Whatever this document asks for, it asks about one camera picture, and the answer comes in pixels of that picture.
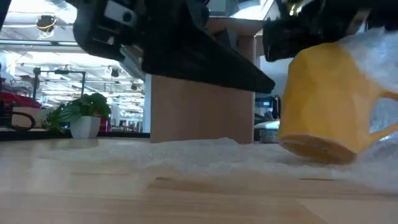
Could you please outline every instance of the faceted yellow mug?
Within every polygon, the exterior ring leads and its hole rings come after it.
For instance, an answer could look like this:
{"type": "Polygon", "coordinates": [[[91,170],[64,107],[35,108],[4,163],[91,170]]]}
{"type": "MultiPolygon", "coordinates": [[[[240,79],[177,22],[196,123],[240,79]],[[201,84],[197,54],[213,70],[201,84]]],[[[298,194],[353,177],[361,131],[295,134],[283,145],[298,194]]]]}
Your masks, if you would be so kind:
{"type": "Polygon", "coordinates": [[[398,100],[398,94],[367,79],[338,44],[303,50],[289,65],[278,142],[300,156],[349,164],[359,152],[398,130],[396,123],[369,132],[371,110],[379,98],[398,100]]]}

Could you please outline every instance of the wooden table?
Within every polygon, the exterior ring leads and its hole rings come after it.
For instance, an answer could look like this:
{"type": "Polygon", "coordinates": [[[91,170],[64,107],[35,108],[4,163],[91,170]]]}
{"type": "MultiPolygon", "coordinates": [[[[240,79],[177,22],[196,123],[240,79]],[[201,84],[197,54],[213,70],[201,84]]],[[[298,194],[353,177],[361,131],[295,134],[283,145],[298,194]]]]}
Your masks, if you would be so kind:
{"type": "Polygon", "coordinates": [[[396,223],[398,198],[331,179],[184,177],[170,167],[66,162],[40,149],[125,139],[0,142],[0,223],[396,223]]]}

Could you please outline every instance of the potted plant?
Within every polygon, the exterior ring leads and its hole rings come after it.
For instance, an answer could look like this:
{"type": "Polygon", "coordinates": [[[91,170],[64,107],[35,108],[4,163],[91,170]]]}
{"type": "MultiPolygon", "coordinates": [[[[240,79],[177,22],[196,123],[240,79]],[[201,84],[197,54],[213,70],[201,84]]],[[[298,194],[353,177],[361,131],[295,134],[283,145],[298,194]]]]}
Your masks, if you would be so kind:
{"type": "Polygon", "coordinates": [[[84,94],[81,98],[60,105],[47,115],[47,129],[62,131],[62,123],[70,123],[74,138],[95,138],[100,130],[102,116],[109,118],[111,108],[106,98],[99,94],[84,94]]]}

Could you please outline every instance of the wooden column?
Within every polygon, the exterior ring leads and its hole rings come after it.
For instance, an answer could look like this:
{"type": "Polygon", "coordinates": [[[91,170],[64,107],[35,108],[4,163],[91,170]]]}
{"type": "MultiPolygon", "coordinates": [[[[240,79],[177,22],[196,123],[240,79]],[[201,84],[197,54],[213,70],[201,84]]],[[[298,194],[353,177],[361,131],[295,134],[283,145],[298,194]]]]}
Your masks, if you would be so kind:
{"type": "MultiPolygon", "coordinates": [[[[239,36],[239,51],[256,62],[256,42],[239,36]]],[[[152,76],[152,142],[230,138],[253,142],[254,93],[152,76]]]]}

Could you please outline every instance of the white pot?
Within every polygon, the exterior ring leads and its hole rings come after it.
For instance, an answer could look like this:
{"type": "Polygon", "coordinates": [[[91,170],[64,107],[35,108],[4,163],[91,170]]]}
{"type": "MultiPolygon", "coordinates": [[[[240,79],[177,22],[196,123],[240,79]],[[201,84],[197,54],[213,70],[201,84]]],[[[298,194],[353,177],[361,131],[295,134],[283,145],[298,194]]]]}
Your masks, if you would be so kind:
{"type": "Polygon", "coordinates": [[[89,139],[96,138],[100,130],[101,118],[82,116],[77,121],[70,123],[70,132],[73,138],[89,139]]]}

